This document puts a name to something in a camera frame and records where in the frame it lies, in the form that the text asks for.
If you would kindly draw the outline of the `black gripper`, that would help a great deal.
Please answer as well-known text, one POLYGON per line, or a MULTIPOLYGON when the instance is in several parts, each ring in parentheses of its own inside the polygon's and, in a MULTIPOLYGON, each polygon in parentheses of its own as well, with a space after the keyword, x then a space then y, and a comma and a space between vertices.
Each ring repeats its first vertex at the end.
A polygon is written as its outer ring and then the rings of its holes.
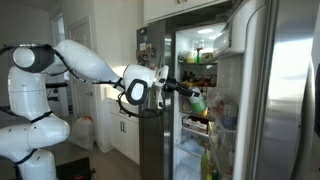
POLYGON ((187 86, 179 86, 179 83, 177 82, 177 80, 175 78, 171 78, 171 77, 169 77, 166 80, 165 85, 163 87, 163 90, 165 92, 177 91, 181 95, 184 95, 187 97, 199 97, 200 96, 199 92, 196 92, 195 90, 189 89, 187 86))

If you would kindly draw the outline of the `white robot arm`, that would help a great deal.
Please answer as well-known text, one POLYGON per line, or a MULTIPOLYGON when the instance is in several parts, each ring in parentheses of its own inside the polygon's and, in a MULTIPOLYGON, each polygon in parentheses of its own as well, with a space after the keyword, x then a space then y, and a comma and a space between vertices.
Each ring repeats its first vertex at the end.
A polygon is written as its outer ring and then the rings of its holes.
POLYGON ((10 51, 14 63, 8 73, 9 105, 1 110, 27 121, 0 130, 0 155, 14 163, 20 180, 57 180, 54 155, 47 148, 65 141, 70 134, 69 124, 49 106, 46 85, 49 76, 69 72, 85 83, 111 85, 120 92, 119 98, 134 106, 143 104, 149 90, 155 87, 157 108, 147 110, 146 118, 163 113, 164 92, 176 91, 191 104, 206 107, 200 90, 170 77, 168 66, 152 70, 130 64, 122 75, 117 75, 94 51, 73 40, 63 40, 56 46, 5 46, 1 51, 10 51))

